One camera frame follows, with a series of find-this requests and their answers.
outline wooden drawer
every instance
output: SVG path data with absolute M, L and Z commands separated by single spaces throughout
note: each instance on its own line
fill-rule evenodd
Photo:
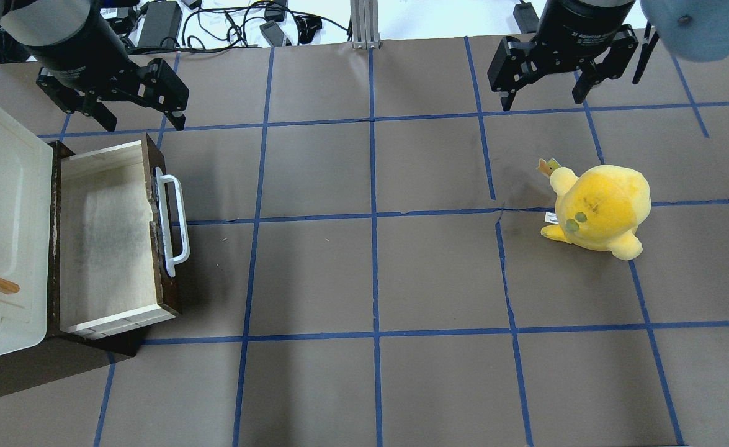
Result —
M 156 168 L 165 170 L 163 155 L 149 136 L 61 161 L 64 332 L 97 339 L 178 314 L 176 282 L 164 263 L 171 241 L 163 224 L 171 228 L 165 205 L 160 220 L 165 189 Z M 186 237 L 182 245 L 189 249 Z
M 180 311 L 165 161 L 130 141 L 75 156 L 0 108 L 0 396 L 128 359 Z

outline grid floor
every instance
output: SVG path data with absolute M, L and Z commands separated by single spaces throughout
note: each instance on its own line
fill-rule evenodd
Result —
M 497 42 L 171 56 L 184 132 L 64 119 L 36 65 L 0 66 L 41 138 L 156 135 L 192 245 L 183 316 L 1 398 L 0 445 L 729 445 L 729 59 L 660 45 L 638 87 L 576 106 L 547 76 L 503 112 Z M 636 261 L 540 237 L 549 156 L 647 176 Z

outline plush toy ear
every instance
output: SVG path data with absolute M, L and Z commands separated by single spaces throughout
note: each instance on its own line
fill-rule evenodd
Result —
M 547 225 L 540 229 L 540 235 L 542 235 L 545 238 L 549 238 L 549 240 L 556 240 L 560 242 L 568 242 L 565 237 L 565 233 L 563 233 L 563 229 L 560 228 L 560 226 L 555 223 L 554 225 Z
M 574 171 L 568 168 L 558 168 L 552 172 L 552 176 L 549 178 L 549 183 L 552 184 L 552 189 L 555 190 L 558 196 L 565 195 L 574 183 L 579 178 L 574 174 Z
M 543 160 L 543 158 L 538 160 L 538 172 L 542 173 L 547 178 L 552 175 L 552 172 L 555 169 L 558 169 L 560 167 L 562 166 L 560 166 L 560 164 L 554 158 L 549 158 L 549 161 Z

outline yellow plush toy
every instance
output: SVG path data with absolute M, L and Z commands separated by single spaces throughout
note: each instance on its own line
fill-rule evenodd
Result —
M 551 240 L 573 243 L 590 250 L 611 251 L 628 261 L 643 251 L 635 237 L 651 212 L 648 181 L 634 169 L 600 165 L 578 178 L 552 158 L 541 160 L 538 170 L 549 175 L 557 193 L 557 221 L 540 230 Z

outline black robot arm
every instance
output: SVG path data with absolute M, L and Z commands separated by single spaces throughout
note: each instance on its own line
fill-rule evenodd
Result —
M 551 73 L 582 71 L 572 91 L 577 104 L 603 80 L 621 77 L 637 49 L 634 31 L 622 25 L 634 2 L 549 0 L 530 42 L 504 37 L 488 68 L 491 90 L 500 93 L 503 110 L 511 110 L 520 88 Z
M 130 101 L 185 127 L 188 87 L 163 59 L 132 62 L 96 3 L 6 0 L 0 23 L 42 63 L 36 84 L 64 113 L 94 117 L 113 131 L 117 118 L 100 101 Z

